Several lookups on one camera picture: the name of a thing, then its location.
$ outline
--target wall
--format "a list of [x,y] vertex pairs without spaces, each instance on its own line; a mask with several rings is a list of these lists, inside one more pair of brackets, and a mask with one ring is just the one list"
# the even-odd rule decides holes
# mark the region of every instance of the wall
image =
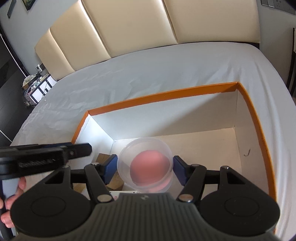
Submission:
[[286,82],[291,63],[293,27],[296,28],[296,16],[262,6],[260,0],[257,0],[257,3],[261,33],[260,50]]
[[11,0],[0,8],[0,23],[30,74],[36,73],[35,67],[41,63],[35,54],[34,46],[54,21],[77,0],[36,0],[27,11],[22,0],[17,0],[8,19],[7,12]]
[[[10,2],[0,8],[0,22],[16,54],[32,74],[40,63],[34,51],[35,44],[76,0],[36,0],[29,11],[26,11],[22,0],[17,0],[11,18],[8,19]],[[260,49],[286,81],[291,61],[292,28],[296,27],[296,16],[262,6],[260,0],[257,2],[261,30]]]

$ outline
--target cream leather headboard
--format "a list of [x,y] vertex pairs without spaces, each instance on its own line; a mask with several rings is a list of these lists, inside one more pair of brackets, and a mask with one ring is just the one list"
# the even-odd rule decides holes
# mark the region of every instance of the cream leather headboard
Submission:
[[118,55],[204,41],[259,43],[256,0],[79,0],[35,51],[59,80]]

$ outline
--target cardboard box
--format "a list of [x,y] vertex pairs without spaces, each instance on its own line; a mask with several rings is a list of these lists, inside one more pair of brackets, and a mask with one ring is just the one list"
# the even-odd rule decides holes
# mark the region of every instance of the cardboard box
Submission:
[[[85,113],[73,143],[92,145],[90,157],[72,160],[82,168],[98,153],[117,154],[132,140],[155,137],[187,164],[219,170],[228,165],[272,197],[274,176],[268,147],[252,102],[238,82],[198,86],[131,99]],[[174,175],[168,190],[182,186]],[[206,185],[204,195],[217,189]],[[130,190],[124,185],[123,190]]]
[[[100,153],[96,159],[97,163],[104,163],[110,155]],[[121,191],[124,185],[124,181],[119,176],[118,172],[116,171],[113,178],[111,179],[110,183],[107,185],[109,190],[111,191]]]

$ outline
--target power outlet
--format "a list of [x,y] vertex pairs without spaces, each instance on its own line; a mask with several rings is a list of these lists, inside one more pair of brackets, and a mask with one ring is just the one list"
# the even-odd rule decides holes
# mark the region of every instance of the power outlet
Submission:
[[282,11],[285,11],[285,7],[284,7],[284,0],[274,0],[274,7],[276,9],[280,9]]

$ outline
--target white bed sheet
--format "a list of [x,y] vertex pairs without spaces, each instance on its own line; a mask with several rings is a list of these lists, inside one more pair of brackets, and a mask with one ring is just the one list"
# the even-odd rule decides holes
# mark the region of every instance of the white bed sheet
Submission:
[[[296,224],[296,107],[279,74],[251,45],[181,44],[130,53],[81,69],[48,92],[12,145],[71,141],[89,109],[157,92],[233,81],[246,88],[262,124],[281,209],[276,235],[289,240]],[[41,177],[29,177],[28,186]]]

